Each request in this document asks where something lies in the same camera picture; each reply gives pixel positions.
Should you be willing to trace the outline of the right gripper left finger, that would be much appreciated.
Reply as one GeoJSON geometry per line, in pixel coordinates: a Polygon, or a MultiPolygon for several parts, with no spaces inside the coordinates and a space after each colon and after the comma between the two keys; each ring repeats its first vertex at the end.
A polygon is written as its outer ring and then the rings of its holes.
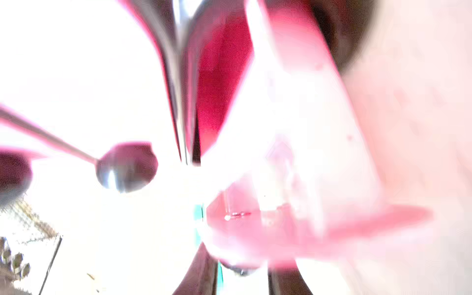
{"type": "Polygon", "coordinates": [[[218,281],[218,260],[208,252],[204,243],[197,253],[173,295],[216,295],[218,281]]]}

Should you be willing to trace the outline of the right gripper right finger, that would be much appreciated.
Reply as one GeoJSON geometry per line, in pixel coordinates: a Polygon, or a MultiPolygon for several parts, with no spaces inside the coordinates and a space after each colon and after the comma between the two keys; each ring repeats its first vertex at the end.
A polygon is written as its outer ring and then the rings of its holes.
{"type": "Polygon", "coordinates": [[[269,295],[313,295],[298,268],[269,269],[269,295]]]}

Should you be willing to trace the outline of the black pink drawer cabinet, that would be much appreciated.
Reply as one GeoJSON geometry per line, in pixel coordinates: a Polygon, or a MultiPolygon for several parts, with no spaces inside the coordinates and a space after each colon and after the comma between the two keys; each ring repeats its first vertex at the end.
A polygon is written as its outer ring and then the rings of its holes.
{"type": "Polygon", "coordinates": [[[224,188],[255,168],[250,191],[281,204],[274,166],[263,164],[270,123],[312,107],[303,131],[315,157],[292,157],[323,191],[327,226],[357,220],[386,202],[423,207],[409,227],[349,243],[359,269],[435,274],[472,270],[472,4],[376,1],[372,24],[347,66],[321,41],[320,21],[297,2],[268,3],[281,40],[258,50],[243,1],[209,1],[216,17],[198,50],[203,167],[178,167],[162,61],[148,31],[119,1],[1,2],[1,127],[13,111],[70,140],[90,168],[120,141],[154,143],[164,164],[160,204],[182,202],[181,181],[198,193],[224,188]]]}

